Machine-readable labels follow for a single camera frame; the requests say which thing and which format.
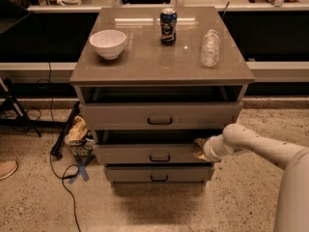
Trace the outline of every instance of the white bowl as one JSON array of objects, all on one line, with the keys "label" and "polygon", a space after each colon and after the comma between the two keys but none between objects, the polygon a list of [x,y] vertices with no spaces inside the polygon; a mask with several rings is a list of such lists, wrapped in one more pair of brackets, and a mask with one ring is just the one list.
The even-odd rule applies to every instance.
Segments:
[{"label": "white bowl", "polygon": [[126,35],[118,30],[103,30],[90,38],[95,52],[105,59],[115,59],[126,46]]}]

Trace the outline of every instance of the clear bottle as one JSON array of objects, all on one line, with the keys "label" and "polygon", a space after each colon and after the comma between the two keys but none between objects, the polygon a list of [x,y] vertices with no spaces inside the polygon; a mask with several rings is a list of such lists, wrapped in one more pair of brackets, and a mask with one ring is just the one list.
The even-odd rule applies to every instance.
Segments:
[{"label": "clear bottle", "polygon": [[219,61],[220,35],[210,29],[203,38],[201,48],[201,62],[206,67],[213,67]]}]

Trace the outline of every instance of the gray drawer cabinet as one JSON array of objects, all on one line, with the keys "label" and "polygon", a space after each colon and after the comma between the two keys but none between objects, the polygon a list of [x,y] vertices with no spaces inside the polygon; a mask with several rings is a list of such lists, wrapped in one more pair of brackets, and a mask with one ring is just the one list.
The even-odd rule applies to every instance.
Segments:
[{"label": "gray drawer cabinet", "polygon": [[[87,41],[70,79],[111,183],[205,183],[213,162],[197,159],[192,142],[234,123],[254,81],[215,8],[174,9],[177,41],[170,46],[159,40],[161,8],[101,9],[91,35],[121,30],[126,48],[106,61]],[[212,69],[199,60],[210,28],[221,35]]]}]

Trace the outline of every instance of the blue can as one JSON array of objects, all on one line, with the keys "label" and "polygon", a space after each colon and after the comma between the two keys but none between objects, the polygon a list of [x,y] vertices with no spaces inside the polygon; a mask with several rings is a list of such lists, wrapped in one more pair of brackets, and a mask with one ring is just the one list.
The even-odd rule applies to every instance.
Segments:
[{"label": "blue can", "polygon": [[161,42],[173,44],[176,41],[177,13],[171,8],[163,9],[160,14],[160,22]]}]

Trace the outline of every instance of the black handle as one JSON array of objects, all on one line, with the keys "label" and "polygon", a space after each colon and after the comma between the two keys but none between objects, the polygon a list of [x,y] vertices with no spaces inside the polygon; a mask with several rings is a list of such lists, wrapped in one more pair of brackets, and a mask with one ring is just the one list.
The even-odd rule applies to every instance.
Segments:
[{"label": "black handle", "polygon": [[170,161],[170,159],[171,159],[170,155],[167,156],[167,159],[153,159],[152,155],[149,156],[149,160],[152,162],[167,162]]},{"label": "black handle", "polygon": [[152,126],[167,126],[173,124],[173,118],[170,118],[169,121],[152,121],[151,118],[148,118],[148,124]]},{"label": "black handle", "polygon": [[152,182],[167,182],[167,181],[168,181],[168,175],[166,175],[164,179],[156,179],[156,178],[154,178],[154,176],[152,175],[152,176],[151,176],[151,180],[152,180]]}]

